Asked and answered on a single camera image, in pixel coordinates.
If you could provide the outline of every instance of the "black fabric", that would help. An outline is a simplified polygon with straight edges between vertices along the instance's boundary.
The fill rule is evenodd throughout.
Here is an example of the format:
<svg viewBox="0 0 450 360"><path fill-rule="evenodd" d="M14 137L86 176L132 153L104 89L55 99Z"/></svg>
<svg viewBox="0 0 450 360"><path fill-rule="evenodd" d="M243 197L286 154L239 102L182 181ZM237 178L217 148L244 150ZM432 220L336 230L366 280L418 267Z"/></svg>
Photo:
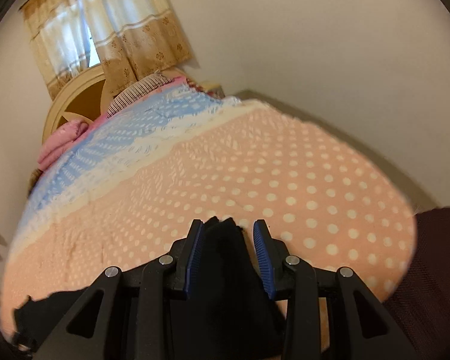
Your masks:
<svg viewBox="0 0 450 360"><path fill-rule="evenodd" d="M212 218L205 227L191 299L170 302L175 360L258 360L279 355L285 320L253 269L242 230L231 218L223 222ZM39 347L83 292L29 299L15 310L17 337L35 340Z"/></svg>
<svg viewBox="0 0 450 360"><path fill-rule="evenodd" d="M36 351L84 291L85 288L55 292L48 298L36 301L29 297L22 307L13 312L17 326L14 343Z"/></svg>
<svg viewBox="0 0 450 360"><path fill-rule="evenodd" d="M384 306L421 359L450 360L450 208L415 218L415 256Z"/></svg>

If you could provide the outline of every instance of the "blue rubber grip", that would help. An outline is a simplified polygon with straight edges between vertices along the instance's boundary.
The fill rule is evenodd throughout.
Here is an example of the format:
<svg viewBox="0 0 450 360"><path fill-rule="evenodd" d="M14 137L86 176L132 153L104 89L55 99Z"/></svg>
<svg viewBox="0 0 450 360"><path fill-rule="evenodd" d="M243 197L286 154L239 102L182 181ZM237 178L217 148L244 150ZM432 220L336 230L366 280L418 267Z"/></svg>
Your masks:
<svg viewBox="0 0 450 360"><path fill-rule="evenodd" d="M255 252L257 254L258 266L260 269L260 276L262 277L263 288L268 297L273 299L275 296L275 284L273 278L272 262L265 247L265 242L260 231L260 226L257 222L253 224L253 243L255 245Z"/></svg>
<svg viewBox="0 0 450 360"><path fill-rule="evenodd" d="M197 281L200 258L203 250L203 240L205 238L205 226L202 223L197 231L195 242L193 243L190 258L187 263L187 272L185 275L185 293L190 296L191 287Z"/></svg>

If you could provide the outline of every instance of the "curtain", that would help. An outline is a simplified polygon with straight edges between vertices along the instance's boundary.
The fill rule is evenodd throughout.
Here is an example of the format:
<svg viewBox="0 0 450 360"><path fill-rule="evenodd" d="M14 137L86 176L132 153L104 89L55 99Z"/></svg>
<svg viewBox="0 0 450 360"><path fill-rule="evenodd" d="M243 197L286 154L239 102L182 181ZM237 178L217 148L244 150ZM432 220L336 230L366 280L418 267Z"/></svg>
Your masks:
<svg viewBox="0 0 450 360"><path fill-rule="evenodd" d="M167 0L29 0L22 12L52 99L88 67L89 34L112 96L191 58Z"/></svg>

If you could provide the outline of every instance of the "folded blanket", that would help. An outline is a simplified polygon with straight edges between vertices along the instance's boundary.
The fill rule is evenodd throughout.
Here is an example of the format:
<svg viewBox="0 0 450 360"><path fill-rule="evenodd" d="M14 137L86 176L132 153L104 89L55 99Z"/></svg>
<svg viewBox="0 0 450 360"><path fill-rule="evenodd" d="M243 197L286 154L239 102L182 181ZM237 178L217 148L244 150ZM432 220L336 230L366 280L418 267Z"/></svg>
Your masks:
<svg viewBox="0 0 450 360"><path fill-rule="evenodd" d="M60 156L66 152L70 147L75 144L75 141L72 140L67 142L56 149L54 149L51 153L49 153L41 162L38 163L38 169L42 172L46 171L50 166L52 166L56 160L60 158Z"/></svg>
<svg viewBox="0 0 450 360"><path fill-rule="evenodd" d="M66 143L73 142L88 128L83 120L74 119L60 126L43 144L38 154L37 162L40 164L55 149Z"/></svg>

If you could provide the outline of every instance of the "window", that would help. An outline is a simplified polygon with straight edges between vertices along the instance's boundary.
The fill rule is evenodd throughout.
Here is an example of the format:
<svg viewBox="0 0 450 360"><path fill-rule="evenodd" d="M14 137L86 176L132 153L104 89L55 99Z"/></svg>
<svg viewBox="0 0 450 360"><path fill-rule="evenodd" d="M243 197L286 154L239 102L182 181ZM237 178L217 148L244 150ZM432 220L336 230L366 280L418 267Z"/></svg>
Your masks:
<svg viewBox="0 0 450 360"><path fill-rule="evenodd" d="M95 48L94 40L92 39L92 35L90 34L90 28L87 25L87 35L89 39L90 45L90 60L88 61L88 67L98 65L100 63L100 59L98 58L97 49Z"/></svg>

